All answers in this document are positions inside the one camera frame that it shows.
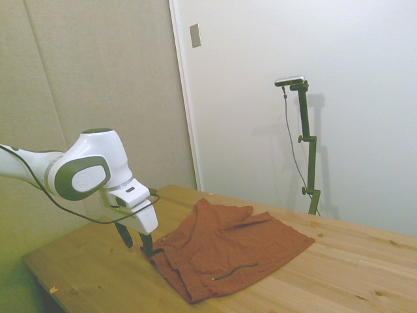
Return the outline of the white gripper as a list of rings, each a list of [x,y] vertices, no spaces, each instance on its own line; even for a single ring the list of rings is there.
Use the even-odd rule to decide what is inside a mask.
[[[133,247],[133,240],[127,227],[138,231],[143,243],[141,250],[146,258],[151,258],[153,255],[151,233],[158,227],[158,219],[151,201],[144,200],[132,208],[112,209],[112,217],[114,220],[124,217],[124,219],[119,221],[120,223],[115,223],[115,227],[124,244],[128,248]]]

